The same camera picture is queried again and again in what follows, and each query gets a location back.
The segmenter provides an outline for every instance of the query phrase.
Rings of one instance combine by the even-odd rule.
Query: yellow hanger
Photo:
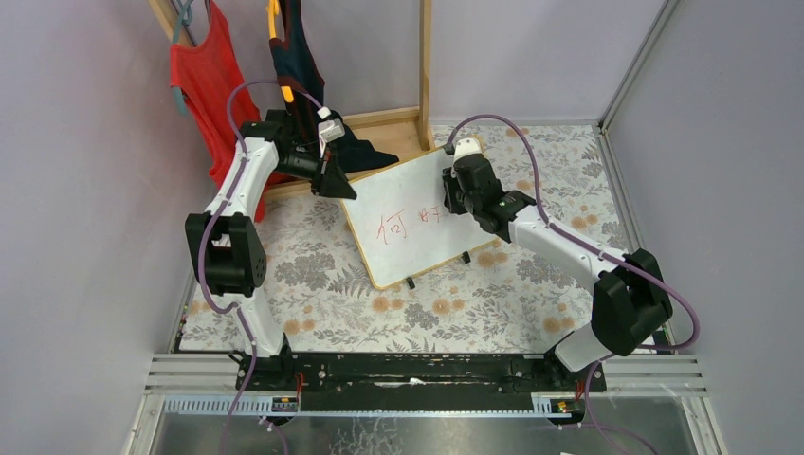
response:
[[[268,6],[265,7],[268,12],[268,37],[271,39],[276,38],[276,16],[279,15],[279,0],[268,0]],[[293,90],[286,85],[281,85],[282,98],[284,102],[293,102]]]

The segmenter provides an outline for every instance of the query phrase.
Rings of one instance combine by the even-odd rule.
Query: gray wall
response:
[[[0,2],[0,453],[119,453],[209,159],[145,1]]]
[[[265,0],[220,0],[246,79],[276,73]],[[603,115],[662,0],[433,0],[430,117]],[[206,36],[203,8],[193,35]],[[418,104],[419,0],[302,0],[327,104],[343,114]],[[255,90],[261,109],[281,106]]]
[[[701,315],[733,454],[804,445],[802,24],[800,0],[683,3],[612,127],[648,248]]]

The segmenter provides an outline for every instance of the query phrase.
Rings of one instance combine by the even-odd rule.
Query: black clip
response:
[[[240,365],[240,362],[243,361],[245,355],[246,353],[244,353],[243,351],[229,351],[227,357],[230,358],[234,363]]]

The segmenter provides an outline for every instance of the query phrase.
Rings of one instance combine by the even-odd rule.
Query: cable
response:
[[[304,373],[296,373],[296,410],[302,409],[302,389],[304,388]]]
[[[580,424],[578,424],[578,425],[561,425],[560,427],[561,427],[562,431],[563,430],[568,430],[568,429],[569,430],[573,430],[573,429],[595,429],[593,427],[588,427],[588,426],[585,427],[585,426],[580,425]],[[601,424],[600,427],[604,431],[610,431],[612,433],[620,433],[620,434],[624,434],[626,436],[630,436],[635,441],[639,441],[639,443],[641,443],[643,446],[645,446],[645,448],[650,450],[650,452],[652,452],[654,455],[658,455],[658,453],[659,453],[659,451],[656,449],[656,447],[653,444],[651,444],[647,439],[643,438],[639,434],[637,434],[637,433],[635,433],[635,432],[633,432],[633,431],[631,431],[629,429],[619,428],[619,427],[612,427],[610,425],[605,425],[605,424]],[[544,427],[535,427],[535,428],[531,428],[531,429],[540,430],[540,431],[555,431],[556,427],[551,425],[550,427],[544,426]]]
[[[580,400],[580,397],[583,395],[583,391],[586,390],[585,384],[586,382],[583,380],[576,382],[576,401]]]
[[[232,400],[231,405],[228,407],[226,423],[224,424],[224,430],[221,434],[220,443],[218,444],[218,453],[221,455],[226,454],[228,427],[231,424],[231,417],[234,415],[234,410],[237,408],[237,403],[240,401],[240,397],[243,396],[243,392],[246,391],[246,385],[248,384],[248,381],[251,380],[251,375],[254,374],[254,367],[257,365],[257,341],[254,339],[251,329],[248,328],[248,324],[246,324],[246,317],[243,316],[243,310],[238,307],[235,313],[237,314],[237,318],[240,320],[240,323],[243,324],[243,329],[246,331],[248,343],[251,344],[251,363],[248,365],[246,377],[243,378],[243,384],[240,385],[240,389],[237,390],[237,393],[234,395],[234,400]]]
[[[266,422],[268,423],[268,428],[270,430],[272,430],[272,431],[276,431],[276,433],[279,435],[279,439],[280,439],[280,441],[282,441],[282,449],[283,449],[284,455],[290,455],[290,450],[288,450],[288,446],[287,446],[287,437],[279,429],[278,426],[274,425],[273,422],[271,422],[270,420],[266,420]]]
[[[276,81],[263,79],[258,81],[248,81],[243,82],[228,96],[227,100],[227,120],[228,124],[231,127],[234,135],[237,137],[238,142],[240,143],[240,150],[243,151],[244,155],[248,155],[248,149],[246,148],[246,140],[243,138],[243,135],[240,133],[240,130],[237,128],[237,124],[234,122],[234,116],[231,112],[231,105],[234,102],[235,96],[244,88],[254,85],[257,83],[273,83],[277,84]],[[310,94],[300,92],[302,95],[307,97],[313,104],[315,104],[319,109],[321,108],[320,103],[314,99]],[[228,427],[231,424],[231,417],[234,414],[234,410],[237,408],[237,403],[240,401],[240,397],[243,395],[243,392],[246,390],[246,386],[248,385],[248,381],[251,379],[251,375],[254,373],[254,367],[257,365],[257,341],[254,339],[254,335],[251,333],[251,329],[248,327],[246,322],[246,318],[243,316],[243,312],[240,309],[240,302],[233,301],[229,306],[226,308],[220,308],[212,301],[212,294],[210,293],[210,288],[207,286],[207,273],[206,273],[206,255],[207,255],[207,242],[210,240],[210,236],[212,233],[212,229],[217,223],[218,219],[220,218],[221,214],[223,213],[224,209],[227,206],[228,201],[231,199],[231,196],[234,194],[234,190],[237,188],[237,184],[240,183],[240,179],[243,177],[243,172],[246,170],[246,163],[248,162],[247,158],[244,156],[240,158],[240,163],[237,168],[237,173],[234,175],[234,179],[231,182],[231,186],[227,189],[226,198],[221,201],[220,206],[218,209],[215,210],[215,213],[210,218],[210,221],[204,227],[204,233],[201,236],[201,246],[198,248],[198,282],[201,285],[201,293],[204,295],[204,300],[207,301],[207,305],[210,306],[212,311],[217,313],[218,315],[225,315],[229,313],[232,309],[237,309],[237,318],[240,320],[240,323],[243,324],[243,329],[246,332],[248,342],[251,344],[251,363],[248,366],[248,371],[246,372],[246,376],[243,379],[243,383],[240,386],[240,389],[234,395],[234,400],[231,402],[231,406],[229,406],[227,412],[226,423],[224,424],[223,434],[221,434],[221,441],[218,447],[219,453],[222,455],[226,453],[226,442],[228,439]],[[285,447],[285,454],[287,453],[287,441],[283,439],[283,444]]]
[[[666,285],[661,280],[659,280],[656,277],[654,277],[654,276],[650,275],[649,273],[645,272],[644,270],[642,270],[640,268],[637,268],[637,267],[635,267],[635,266],[633,266],[631,264],[628,264],[625,261],[622,261],[620,259],[617,259],[617,258],[613,257],[613,255],[603,251],[600,248],[597,248],[597,247],[595,247],[593,245],[590,245],[588,242],[585,242],[585,241],[575,237],[575,235],[573,235],[572,233],[567,232],[566,230],[562,229],[561,227],[559,227],[558,225],[556,225],[555,223],[550,221],[550,217],[547,215],[547,212],[544,210],[544,206],[543,206],[542,201],[541,201],[541,191],[539,189],[539,166],[538,166],[538,164],[536,162],[536,155],[534,154],[533,147],[531,147],[530,143],[527,140],[527,137],[522,132],[522,130],[517,125],[514,124],[514,122],[512,122],[511,120],[509,120],[507,118],[497,116],[497,115],[494,115],[494,114],[480,114],[480,115],[477,115],[477,116],[472,116],[472,117],[467,118],[466,120],[458,123],[458,125],[449,134],[449,138],[447,139],[447,144],[451,144],[452,141],[455,140],[455,136],[457,136],[458,131],[461,128],[463,128],[465,125],[467,125],[471,121],[481,119],[481,118],[490,118],[490,119],[501,121],[502,123],[508,125],[512,130],[514,130],[514,132],[517,134],[517,136],[521,139],[522,143],[525,146],[525,151],[527,152],[528,157],[530,158],[531,165],[533,166],[534,191],[536,193],[536,210],[539,213],[539,217],[541,217],[541,220],[544,221],[544,224],[547,225],[547,227],[553,229],[561,237],[563,237],[563,238],[569,240],[570,242],[572,242],[572,243],[574,243],[574,244],[576,244],[576,245],[588,250],[589,252],[593,253],[598,258],[603,258],[603,259],[606,259],[608,261],[611,261],[612,263],[617,264],[617,265],[629,270],[629,272],[634,273],[634,274],[638,275],[639,277],[647,280],[651,284],[654,284],[654,285],[658,286],[660,289],[662,289],[663,291],[667,292],[676,301],[678,301],[679,304],[681,304],[681,306],[689,314],[689,318],[692,321],[692,334],[690,335],[690,337],[689,337],[689,339],[687,341],[685,341],[683,343],[674,344],[674,345],[667,345],[667,346],[640,344],[639,347],[640,348],[647,348],[647,349],[654,349],[654,350],[674,351],[674,350],[687,348],[687,347],[691,346],[692,344],[694,344],[695,341],[698,340],[698,336],[701,333],[701,323],[700,323],[700,321],[698,319],[698,315],[695,313],[695,310],[692,308],[692,305],[690,305],[689,302],[686,301],[686,299],[684,299],[684,297],[681,296],[681,294],[679,294],[675,289],[673,289],[670,286]],[[602,361],[607,360],[607,359],[611,358],[612,356],[613,356],[613,354],[607,355],[607,356],[605,356],[605,357],[593,362],[592,366],[589,369],[589,374],[588,374],[588,376],[586,378],[586,384],[585,384],[586,387],[584,387],[584,399],[586,400],[586,410],[587,410],[587,413],[589,414],[589,417],[592,419],[593,427],[597,428],[597,431],[600,433],[601,436],[603,436],[603,438],[606,440],[606,442],[608,442],[612,447],[616,448],[617,450],[619,450],[620,452],[622,452],[622,453],[624,453],[626,455],[630,455],[630,452],[628,452],[625,448],[623,448],[622,446],[620,446],[617,443],[615,443],[614,440],[612,440],[612,438],[610,438],[609,435],[604,432],[604,429],[605,429],[604,427],[607,427],[609,431],[616,431],[616,432],[621,432],[621,433],[624,433],[624,434],[628,434],[629,436],[633,437],[634,439],[637,439],[639,442],[641,442],[643,445],[645,445],[647,448],[649,448],[654,454],[658,454],[659,452],[656,450],[655,447],[653,447],[648,441],[644,440],[642,437],[638,436],[636,433],[632,433],[632,432],[630,432],[630,431],[628,431],[626,429],[623,429],[623,428],[608,427],[608,426],[601,425],[601,424],[599,424],[597,422],[597,419],[594,417],[594,413],[593,413],[592,406],[591,406],[591,401],[589,399],[589,390],[590,390],[590,387],[592,386],[592,377],[593,377],[593,374],[594,374],[594,370],[597,368],[598,365],[601,364]]]

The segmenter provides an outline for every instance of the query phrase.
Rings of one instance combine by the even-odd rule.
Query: glass panel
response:
[[[659,453],[697,453],[684,412],[672,398],[595,398],[601,424],[636,432]],[[217,454],[225,416],[165,414],[160,423],[155,454]],[[275,431],[256,417],[232,419],[230,454],[283,453]],[[291,454],[617,454],[591,427],[559,431],[534,418],[351,418],[296,417],[282,425]],[[613,435],[634,455],[649,453],[630,438]]]

